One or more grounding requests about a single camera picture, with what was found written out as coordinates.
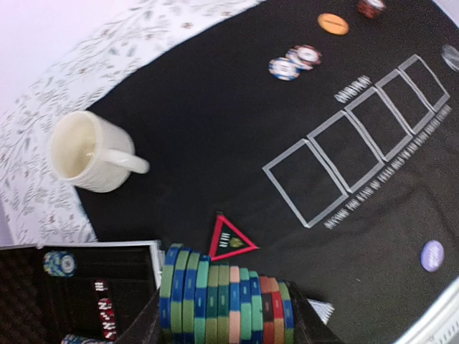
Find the green blue chip stack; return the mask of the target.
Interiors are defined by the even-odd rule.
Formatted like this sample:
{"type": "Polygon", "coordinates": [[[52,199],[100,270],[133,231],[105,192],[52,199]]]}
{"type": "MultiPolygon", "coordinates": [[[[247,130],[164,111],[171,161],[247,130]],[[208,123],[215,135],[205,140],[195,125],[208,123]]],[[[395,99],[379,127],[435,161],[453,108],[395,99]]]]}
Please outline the green blue chip stack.
{"type": "Polygon", "coordinates": [[[284,281],[172,244],[158,311],[164,343],[294,343],[293,303],[284,281]]]}

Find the orange black hundred chip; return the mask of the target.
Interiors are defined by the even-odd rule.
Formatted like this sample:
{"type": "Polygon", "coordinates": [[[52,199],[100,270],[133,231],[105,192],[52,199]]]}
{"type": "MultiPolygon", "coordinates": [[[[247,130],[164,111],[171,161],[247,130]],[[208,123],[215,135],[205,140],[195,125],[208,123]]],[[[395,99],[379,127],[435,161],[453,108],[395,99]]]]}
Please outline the orange black hundred chip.
{"type": "Polygon", "coordinates": [[[321,53],[314,47],[302,44],[290,48],[286,55],[301,70],[312,70],[321,63],[321,53]]]}

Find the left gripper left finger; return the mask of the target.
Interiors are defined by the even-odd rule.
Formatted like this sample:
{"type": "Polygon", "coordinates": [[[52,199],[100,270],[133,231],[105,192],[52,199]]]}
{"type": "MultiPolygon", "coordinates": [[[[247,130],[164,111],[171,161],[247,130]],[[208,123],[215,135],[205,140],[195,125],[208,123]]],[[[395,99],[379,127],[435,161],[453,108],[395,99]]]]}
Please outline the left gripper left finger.
{"type": "Polygon", "coordinates": [[[114,342],[115,344],[161,343],[161,318],[159,312],[159,290],[148,301],[129,328],[114,342]]]}

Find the purple small blind button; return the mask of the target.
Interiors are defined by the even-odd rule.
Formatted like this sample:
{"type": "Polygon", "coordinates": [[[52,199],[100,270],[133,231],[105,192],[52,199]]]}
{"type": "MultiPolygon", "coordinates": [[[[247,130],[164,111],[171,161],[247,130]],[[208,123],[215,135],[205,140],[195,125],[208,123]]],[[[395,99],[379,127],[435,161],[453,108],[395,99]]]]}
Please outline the purple small blind button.
{"type": "Polygon", "coordinates": [[[420,255],[420,263],[424,270],[428,272],[437,271],[444,260],[443,245],[436,240],[428,241],[422,248],[420,255]]]}

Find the black round dealer button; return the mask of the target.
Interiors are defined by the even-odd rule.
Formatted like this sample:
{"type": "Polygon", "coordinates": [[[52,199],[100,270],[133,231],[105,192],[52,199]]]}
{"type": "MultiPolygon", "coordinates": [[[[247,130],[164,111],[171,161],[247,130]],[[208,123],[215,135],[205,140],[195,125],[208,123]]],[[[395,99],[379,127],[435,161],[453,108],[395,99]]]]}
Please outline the black round dealer button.
{"type": "Polygon", "coordinates": [[[441,55],[450,69],[459,71],[459,51],[456,48],[449,44],[443,45],[441,55]]]}

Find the blue playing card deck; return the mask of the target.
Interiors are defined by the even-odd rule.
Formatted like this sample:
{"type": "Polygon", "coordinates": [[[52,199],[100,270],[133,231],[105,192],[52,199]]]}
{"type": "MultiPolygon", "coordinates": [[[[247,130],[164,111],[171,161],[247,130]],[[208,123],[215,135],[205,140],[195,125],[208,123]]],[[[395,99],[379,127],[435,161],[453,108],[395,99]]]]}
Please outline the blue playing card deck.
{"type": "Polygon", "coordinates": [[[326,325],[333,315],[335,310],[334,306],[328,302],[321,302],[318,300],[308,299],[308,302],[311,304],[312,308],[320,317],[321,321],[326,325]]]}

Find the orange big blind button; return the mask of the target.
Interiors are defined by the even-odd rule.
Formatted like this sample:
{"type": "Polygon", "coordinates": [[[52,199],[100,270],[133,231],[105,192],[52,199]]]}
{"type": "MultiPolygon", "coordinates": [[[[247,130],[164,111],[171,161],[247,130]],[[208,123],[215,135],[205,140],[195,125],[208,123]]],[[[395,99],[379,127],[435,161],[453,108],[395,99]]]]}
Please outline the orange big blind button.
{"type": "Polygon", "coordinates": [[[319,26],[326,32],[334,35],[345,35],[349,32],[349,24],[341,17],[323,13],[318,16],[319,26]]]}

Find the blue white ten chip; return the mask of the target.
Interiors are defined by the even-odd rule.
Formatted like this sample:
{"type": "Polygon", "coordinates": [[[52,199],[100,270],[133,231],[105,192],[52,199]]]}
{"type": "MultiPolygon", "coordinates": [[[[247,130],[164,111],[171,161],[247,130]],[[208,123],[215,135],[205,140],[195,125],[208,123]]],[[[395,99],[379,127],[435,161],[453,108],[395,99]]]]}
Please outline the blue white ten chip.
{"type": "Polygon", "coordinates": [[[270,60],[268,70],[274,77],[283,81],[293,81],[300,74],[298,67],[286,57],[270,60]]]}

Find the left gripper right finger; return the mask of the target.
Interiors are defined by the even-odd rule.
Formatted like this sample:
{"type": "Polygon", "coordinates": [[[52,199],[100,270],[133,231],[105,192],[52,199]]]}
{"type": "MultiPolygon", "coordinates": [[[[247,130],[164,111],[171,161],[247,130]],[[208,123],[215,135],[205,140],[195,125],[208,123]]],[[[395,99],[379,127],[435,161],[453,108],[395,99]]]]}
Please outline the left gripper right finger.
{"type": "Polygon", "coordinates": [[[325,325],[294,282],[286,282],[294,312],[294,343],[343,344],[325,325]]]}

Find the orange hundred chip stack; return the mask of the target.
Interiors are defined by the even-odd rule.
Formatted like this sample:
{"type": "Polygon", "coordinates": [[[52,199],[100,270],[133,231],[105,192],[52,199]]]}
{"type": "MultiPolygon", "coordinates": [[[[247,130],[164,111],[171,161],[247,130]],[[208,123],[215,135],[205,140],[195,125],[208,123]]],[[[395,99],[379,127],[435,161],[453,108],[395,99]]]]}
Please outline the orange hundred chip stack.
{"type": "Polygon", "coordinates": [[[357,6],[359,12],[370,19],[376,18],[385,9],[385,4],[382,0],[359,0],[357,6]]]}

